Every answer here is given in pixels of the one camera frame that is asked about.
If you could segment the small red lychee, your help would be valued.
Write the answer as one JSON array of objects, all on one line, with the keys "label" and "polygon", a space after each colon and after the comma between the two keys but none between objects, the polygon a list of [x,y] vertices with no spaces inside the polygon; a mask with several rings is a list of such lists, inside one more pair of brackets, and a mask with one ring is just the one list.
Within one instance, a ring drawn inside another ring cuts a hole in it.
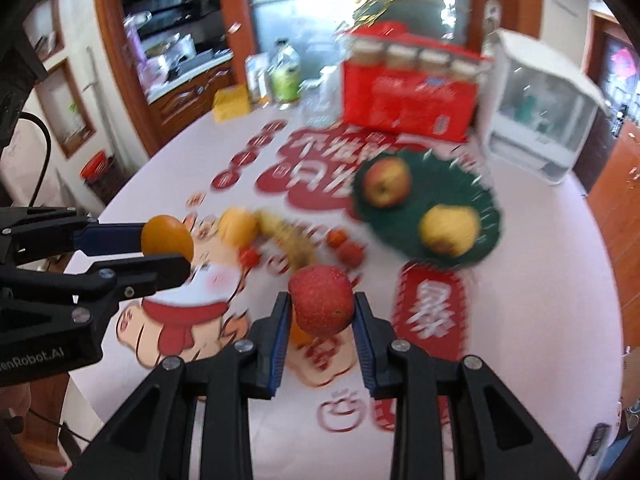
[{"label": "small red lychee", "polygon": [[349,269],[358,269],[366,258],[366,250],[361,244],[345,240],[336,251],[340,263]]}]

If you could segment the red cherry tomato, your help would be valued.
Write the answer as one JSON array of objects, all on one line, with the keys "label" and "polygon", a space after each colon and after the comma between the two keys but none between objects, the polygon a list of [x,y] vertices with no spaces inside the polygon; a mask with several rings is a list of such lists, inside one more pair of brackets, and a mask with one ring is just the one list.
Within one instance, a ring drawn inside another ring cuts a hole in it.
[{"label": "red cherry tomato", "polygon": [[239,260],[245,269],[255,269],[262,262],[262,254],[253,246],[245,246],[239,251]]}]

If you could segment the red bumpy lychee fruit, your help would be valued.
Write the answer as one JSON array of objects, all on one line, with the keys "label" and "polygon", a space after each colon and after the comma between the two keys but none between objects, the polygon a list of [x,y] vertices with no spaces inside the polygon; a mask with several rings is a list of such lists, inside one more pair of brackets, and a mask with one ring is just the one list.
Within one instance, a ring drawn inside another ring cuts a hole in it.
[{"label": "red bumpy lychee fruit", "polygon": [[354,292],[345,272],[315,264],[296,271],[288,280],[299,328],[314,337],[332,337],[354,317]]}]

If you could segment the red basket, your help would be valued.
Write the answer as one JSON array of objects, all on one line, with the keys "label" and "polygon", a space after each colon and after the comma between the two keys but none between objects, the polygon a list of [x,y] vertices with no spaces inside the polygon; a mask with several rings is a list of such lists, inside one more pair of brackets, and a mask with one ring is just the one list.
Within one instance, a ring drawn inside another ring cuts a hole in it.
[{"label": "red basket", "polygon": [[82,167],[79,175],[86,182],[94,182],[110,168],[110,165],[111,157],[106,154],[106,151],[99,151]]}]

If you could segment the dark green leaf plate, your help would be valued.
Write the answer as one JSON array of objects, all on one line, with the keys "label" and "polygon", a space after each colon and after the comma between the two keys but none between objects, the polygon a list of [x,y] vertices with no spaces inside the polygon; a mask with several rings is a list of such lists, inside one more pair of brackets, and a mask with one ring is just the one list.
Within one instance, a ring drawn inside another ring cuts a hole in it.
[{"label": "dark green leaf plate", "polygon": [[[487,179],[465,169],[459,157],[442,158],[432,150],[401,150],[395,156],[405,162],[410,171],[409,194],[400,204],[381,208],[366,199],[364,177],[376,162],[390,156],[390,153],[383,153],[364,162],[352,180],[352,206],[374,236],[411,260],[444,270],[474,266],[487,258],[502,234],[501,210]],[[463,254],[452,256],[436,252],[421,240],[421,220],[436,207],[469,211],[477,220],[476,237]]]}]

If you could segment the red apple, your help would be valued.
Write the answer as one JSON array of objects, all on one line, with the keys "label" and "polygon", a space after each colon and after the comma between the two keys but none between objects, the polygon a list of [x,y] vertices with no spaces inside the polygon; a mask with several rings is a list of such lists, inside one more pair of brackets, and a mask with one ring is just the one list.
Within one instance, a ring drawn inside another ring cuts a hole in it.
[{"label": "red apple", "polygon": [[400,205],[409,195],[412,177],[408,164],[399,157],[377,160],[364,174],[362,192],[378,208]]}]

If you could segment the red persimmon tomato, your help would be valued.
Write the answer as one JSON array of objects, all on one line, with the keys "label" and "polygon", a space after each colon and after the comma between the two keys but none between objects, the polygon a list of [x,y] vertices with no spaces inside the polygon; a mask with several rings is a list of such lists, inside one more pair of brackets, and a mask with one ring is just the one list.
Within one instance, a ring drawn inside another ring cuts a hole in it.
[{"label": "red persimmon tomato", "polygon": [[326,246],[337,249],[349,239],[348,234],[343,229],[330,229],[326,233]]}]

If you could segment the small orange tangerine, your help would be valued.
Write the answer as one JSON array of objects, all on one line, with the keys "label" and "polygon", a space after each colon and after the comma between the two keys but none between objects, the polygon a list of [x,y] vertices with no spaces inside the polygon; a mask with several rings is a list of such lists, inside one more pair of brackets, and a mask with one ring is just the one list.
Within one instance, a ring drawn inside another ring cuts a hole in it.
[{"label": "small orange tangerine", "polygon": [[145,256],[178,254],[191,262],[194,243],[189,230],[168,214],[155,216],[145,223],[141,232],[141,251]]}]

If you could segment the yellow striped melon fruit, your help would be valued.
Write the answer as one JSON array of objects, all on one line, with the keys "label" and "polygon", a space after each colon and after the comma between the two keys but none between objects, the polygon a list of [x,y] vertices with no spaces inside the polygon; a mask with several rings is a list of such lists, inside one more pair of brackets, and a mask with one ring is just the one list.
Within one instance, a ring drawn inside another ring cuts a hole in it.
[{"label": "yellow striped melon fruit", "polygon": [[241,249],[256,240],[259,226],[251,211],[230,207],[219,219],[217,234],[226,244]]}]

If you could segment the spotted yellow banana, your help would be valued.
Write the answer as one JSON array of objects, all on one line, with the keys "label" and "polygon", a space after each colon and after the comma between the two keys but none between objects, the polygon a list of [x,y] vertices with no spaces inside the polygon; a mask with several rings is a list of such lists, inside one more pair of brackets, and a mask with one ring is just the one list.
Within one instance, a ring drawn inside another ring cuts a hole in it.
[{"label": "spotted yellow banana", "polygon": [[284,253],[288,270],[296,272],[318,263],[314,244],[298,226],[265,209],[258,209],[254,218],[260,235],[272,240]]}]

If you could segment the red paper cup package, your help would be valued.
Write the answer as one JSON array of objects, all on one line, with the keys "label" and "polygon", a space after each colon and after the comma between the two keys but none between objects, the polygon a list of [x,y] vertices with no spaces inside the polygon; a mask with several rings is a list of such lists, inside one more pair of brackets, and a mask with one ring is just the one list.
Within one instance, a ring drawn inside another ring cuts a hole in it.
[{"label": "red paper cup package", "polygon": [[468,140],[488,58],[382,22],[346,32],[343,116],[349,125],[450,142]]}]

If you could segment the green label plastic bottle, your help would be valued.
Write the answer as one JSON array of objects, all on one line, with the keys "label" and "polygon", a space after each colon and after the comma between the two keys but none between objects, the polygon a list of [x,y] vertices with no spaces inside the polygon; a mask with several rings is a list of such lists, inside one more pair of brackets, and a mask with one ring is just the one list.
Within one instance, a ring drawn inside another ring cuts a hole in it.
[{"label": "green label plastic bottle", "polygon": [[269,82],[277,106],[288,107],[299,100],[300,57],[287,39],[276,41],[269,66]]}]

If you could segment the yellow pear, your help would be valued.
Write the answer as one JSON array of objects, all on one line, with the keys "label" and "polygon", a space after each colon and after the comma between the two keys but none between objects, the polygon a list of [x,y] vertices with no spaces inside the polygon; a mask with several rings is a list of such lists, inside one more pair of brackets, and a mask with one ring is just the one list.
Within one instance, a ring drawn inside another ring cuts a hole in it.
[{"label": "yellow pear", "polygon": [[458,258],[480,237],[480,215],[472,207],[439,204],[422,216],[418,232],[423,245],[435,254]]}]

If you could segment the yellow small box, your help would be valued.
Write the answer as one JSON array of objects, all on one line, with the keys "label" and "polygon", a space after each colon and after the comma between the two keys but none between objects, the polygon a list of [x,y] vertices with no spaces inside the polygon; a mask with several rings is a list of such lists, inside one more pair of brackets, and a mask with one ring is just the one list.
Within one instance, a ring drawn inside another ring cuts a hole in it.
[{"label": "yellow small box", "polygon": [[250,114],[250,96],[245,84],[219,89],[213,100],[215,122],[228,122]]}]

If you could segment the white cup sterilizer box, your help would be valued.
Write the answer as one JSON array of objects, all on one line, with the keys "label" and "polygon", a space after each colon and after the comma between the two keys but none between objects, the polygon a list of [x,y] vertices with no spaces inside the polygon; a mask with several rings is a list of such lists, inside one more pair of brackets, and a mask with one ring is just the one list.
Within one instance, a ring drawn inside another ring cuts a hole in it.
[{"label": "white cup sterilizer box", "polygon": [[606,110],[603,94],[539,40],[499,28],[487,41],[492,66],[475,127],[485,154],[556,185],[573,170],[597,112]]}]

